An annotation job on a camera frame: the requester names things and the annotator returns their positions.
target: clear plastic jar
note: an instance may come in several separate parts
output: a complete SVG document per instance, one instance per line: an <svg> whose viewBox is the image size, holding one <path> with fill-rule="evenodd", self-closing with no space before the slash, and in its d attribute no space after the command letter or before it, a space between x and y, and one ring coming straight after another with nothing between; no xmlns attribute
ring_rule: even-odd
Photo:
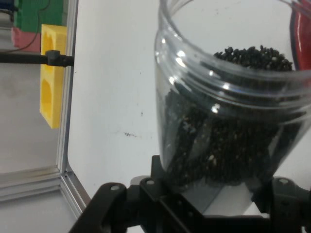
<svg viewBox="0 0 311 233"><path fill-rule="evenodd" d="M311 125L311 71L249 69L213 54L263 45L293 61L292 10L277 0L161 0L158 17L166 180L193 200L208 195L206 214L243 214Z"/></svg>

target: black mounting bracket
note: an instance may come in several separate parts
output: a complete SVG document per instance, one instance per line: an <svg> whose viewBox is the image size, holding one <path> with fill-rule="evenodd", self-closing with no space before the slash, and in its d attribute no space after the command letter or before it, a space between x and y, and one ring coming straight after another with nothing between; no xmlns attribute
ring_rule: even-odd
<svg viewBox="0 0 311 233"><path fill-rule="evenodd" d="M159 156L152 173L139 185L102 185L71 233L125 233L140 225L147 233L252 232L300 233L311 223L310 193L286 178L274 178L253 201L269 218L261 216L204 216L184 197L172 192L161 178Z"/></svg>

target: dark speck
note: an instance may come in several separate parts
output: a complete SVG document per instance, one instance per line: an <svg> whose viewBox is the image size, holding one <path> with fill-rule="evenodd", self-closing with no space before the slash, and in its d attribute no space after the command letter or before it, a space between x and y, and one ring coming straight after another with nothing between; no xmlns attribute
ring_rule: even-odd
<svg viewBox="0 0 311 233"><path fill-rule="evenodd" d="M124 132L124 135L125 135L125 136L128 136L128 137L137 137L135 134L126 133L126 132Z"/></svg>

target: dark seeds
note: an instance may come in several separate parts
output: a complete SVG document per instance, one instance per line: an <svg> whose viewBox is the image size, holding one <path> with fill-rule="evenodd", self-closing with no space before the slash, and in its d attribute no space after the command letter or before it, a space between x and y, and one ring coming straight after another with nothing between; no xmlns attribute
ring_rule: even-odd
<svg viewBox="0 0 311 233"><path fill-rule="evenodd" d="M283 54L279 54L279 51L273 48L264 48L262 45L260 46L260 50L257 50L255 46L249 47L247 50L233 50L232 47L229 47L225 49L224 54L221 56L217 52L214 56L253 69L274 71L292 71L293 69L293 64L289 63Z"/></svg>
<svg viewBox="0 0 311 233"><path fill-rule="evenodd" d="M282 54L263 46L229 47L214 56L249 68L292 70ZM272 176L301 130L301 123L283 124L298 118L297 113L244 108L189 92L178 83L174 87L177 91L165 99L158 94L158 107L162 163L168 182L179 188L202 180L211 186L245 182L252 188Z"/></svg>

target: black wire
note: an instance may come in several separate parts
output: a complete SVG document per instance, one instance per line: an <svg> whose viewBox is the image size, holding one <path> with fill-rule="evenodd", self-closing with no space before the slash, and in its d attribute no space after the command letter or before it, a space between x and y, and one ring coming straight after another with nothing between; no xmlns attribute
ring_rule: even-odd
<svg viewBox="0 0 311 233"><path fill-rule="evenodd" d="M24 46L24 47L22 47L22 48L19 48L19 49L16 49L16 50L0 51L0 53L9 53L9 52L16 52L16 51L24 50L24 49L28 48L28 47L35 41L35 39L36 39L37 36L38 36L39 30L40 30L40 12L41 12L41 11L45 11L45 10L49 7L50 2L51 2L51 0L48 0L48 4L47 4L45 7L41 8L41 9L39 9L39 10L37 11L38 26L37 26L37 31L36 31L35 36L34 36L34 38L32 39L32 41L31 41L28 45L26 45L26 46Z"/></svg>
<svg viewBox="0 0 311 233"><path fill-rule="evenodd" d="M9 10L3 10L3 9L0 9L0 13L4 13L4 14L8 14L8 15L13 15L13 12L12 11L9 11Z"/></svg>

